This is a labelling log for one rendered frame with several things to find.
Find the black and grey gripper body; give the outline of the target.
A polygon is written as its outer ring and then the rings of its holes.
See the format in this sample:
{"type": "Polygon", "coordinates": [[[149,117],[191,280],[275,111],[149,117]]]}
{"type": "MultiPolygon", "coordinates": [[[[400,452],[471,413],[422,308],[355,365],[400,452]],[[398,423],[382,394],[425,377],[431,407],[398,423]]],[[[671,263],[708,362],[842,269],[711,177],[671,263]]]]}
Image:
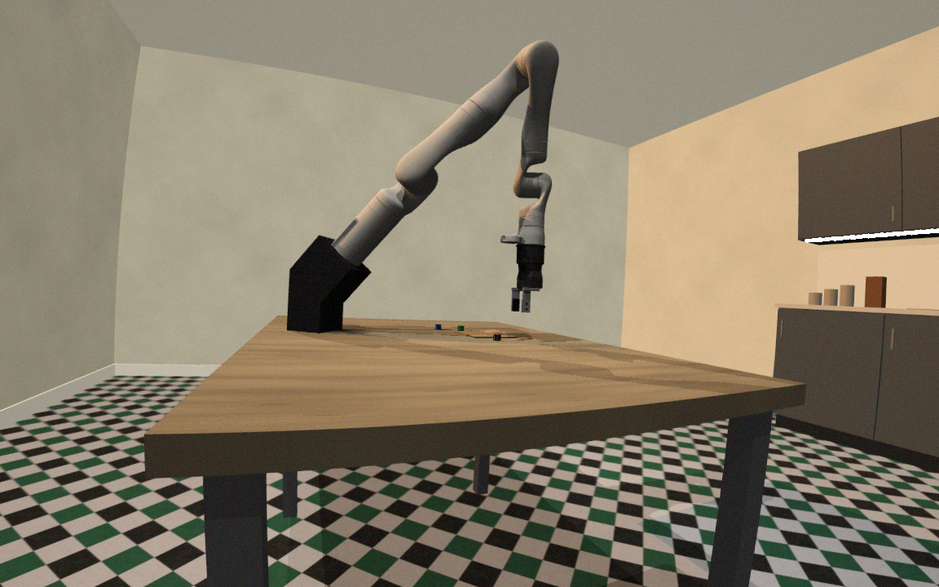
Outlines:
{"type": "Polygon", "coordinates": [[[517,244],[517,289],[543,289],[544,228],[521,226],[518,235],[500,237],[501,244],[517,244]]]}

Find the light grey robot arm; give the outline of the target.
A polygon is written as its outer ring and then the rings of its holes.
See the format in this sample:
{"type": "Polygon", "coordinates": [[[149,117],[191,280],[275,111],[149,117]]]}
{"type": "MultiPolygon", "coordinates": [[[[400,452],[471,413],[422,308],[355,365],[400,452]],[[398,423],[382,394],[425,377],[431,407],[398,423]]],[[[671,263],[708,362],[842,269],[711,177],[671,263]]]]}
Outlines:
{"type": "Polygon", "coordinates": [[[402,157],[395,170],[399,183],[394,188],[379,191],[331,246],[349,263],[360,265],[405,215],[431,196],[439,183],[434,167],[448,153],[483,137],[514,98],[527,88],[529,98],[522,127],[521,157],[512,188],[519,198],[538,198],[537,203],[519,209],[518,227],[544,228],[545,204],[552,179],[545,172],[527,170],[547,159],[550,108],[558,63],[558,49],[548,41],[540,40],[524,47],[499,77],[467,99],[431,136],[402,157]]]}

